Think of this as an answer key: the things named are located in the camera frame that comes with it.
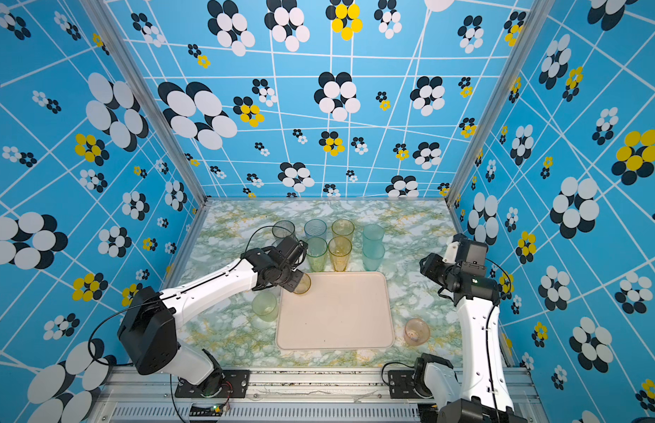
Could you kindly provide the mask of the short yellow cup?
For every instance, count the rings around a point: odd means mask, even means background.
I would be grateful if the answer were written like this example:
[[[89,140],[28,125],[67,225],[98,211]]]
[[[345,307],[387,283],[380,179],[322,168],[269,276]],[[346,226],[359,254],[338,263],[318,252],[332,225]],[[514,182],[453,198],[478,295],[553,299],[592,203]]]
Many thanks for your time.
[[[297,295],[302,295],[302,294],[306,294],[310,289],[311,289],[311,277],[308,273],[304,273],[301,280],[299,280],[293,293]]]

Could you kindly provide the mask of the short green cup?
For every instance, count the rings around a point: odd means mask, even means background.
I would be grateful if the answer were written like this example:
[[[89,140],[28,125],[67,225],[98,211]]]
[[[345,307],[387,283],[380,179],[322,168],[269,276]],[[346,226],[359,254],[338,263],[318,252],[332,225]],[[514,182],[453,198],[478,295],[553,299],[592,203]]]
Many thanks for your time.
[[[274,322],[278,316],[278,299],[271,292],[262,292],[253,299],[253,313],[264,322]]]

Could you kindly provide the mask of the short pink textured cup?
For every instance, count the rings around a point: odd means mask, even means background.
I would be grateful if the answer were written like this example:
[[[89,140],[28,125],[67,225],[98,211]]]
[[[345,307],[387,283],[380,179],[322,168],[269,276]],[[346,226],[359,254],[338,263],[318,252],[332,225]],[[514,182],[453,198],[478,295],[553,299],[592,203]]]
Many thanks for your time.
[[[405,342],[411,347],[425,344],[431,337],[429,325],[420,318],[412,318],[406,322],[403,331]]]

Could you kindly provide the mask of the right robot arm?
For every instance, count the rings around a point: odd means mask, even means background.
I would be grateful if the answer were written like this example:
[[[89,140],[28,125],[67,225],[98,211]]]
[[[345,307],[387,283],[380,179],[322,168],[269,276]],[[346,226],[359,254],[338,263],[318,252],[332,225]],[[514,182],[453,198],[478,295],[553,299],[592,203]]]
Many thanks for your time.
[[[456,234],[445,253],[420,261],[422,276],[440,286],[461,324],[463,367],[458,381],[450,361],[422,354],[415,363],[415,390],[435,400],[438,422],[524,422],[508,391],[500,358],[498,317],[501,294],[487,277],[488,245]]]

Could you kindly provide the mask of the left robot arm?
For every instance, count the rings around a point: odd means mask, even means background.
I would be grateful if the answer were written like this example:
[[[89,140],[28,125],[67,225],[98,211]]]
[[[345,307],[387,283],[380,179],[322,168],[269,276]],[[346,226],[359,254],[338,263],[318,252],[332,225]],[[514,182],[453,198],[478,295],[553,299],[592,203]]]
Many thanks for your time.
[[[178,338],[178,330],[200,313],[246,291],[281,287],[292,293],[304,277],[298,268],[308,244],[294,236],[278,245],[246,250],[239,259],[182,286],[162,292],[147,287],[133,298],[118,338],[140,375],[174,375],[212,397],[225,386],[222,367],[205,349]]]

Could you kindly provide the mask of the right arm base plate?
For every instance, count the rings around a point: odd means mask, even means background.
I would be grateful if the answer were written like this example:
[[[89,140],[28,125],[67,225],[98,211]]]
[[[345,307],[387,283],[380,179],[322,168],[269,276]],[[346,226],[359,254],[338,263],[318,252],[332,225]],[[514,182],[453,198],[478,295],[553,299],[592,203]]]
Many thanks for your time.
[[[392,399],[424,399],[415,389],[414,371],[393,369],[385,372]]]

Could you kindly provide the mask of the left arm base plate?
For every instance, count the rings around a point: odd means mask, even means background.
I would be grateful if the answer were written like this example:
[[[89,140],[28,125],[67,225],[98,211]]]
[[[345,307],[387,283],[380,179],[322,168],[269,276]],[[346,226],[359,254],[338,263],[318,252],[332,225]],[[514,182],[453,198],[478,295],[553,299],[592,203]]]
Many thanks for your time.
[[[176,398],[244,398],[249,387],[249,369],[225,369],[199,385],[179,378]]]

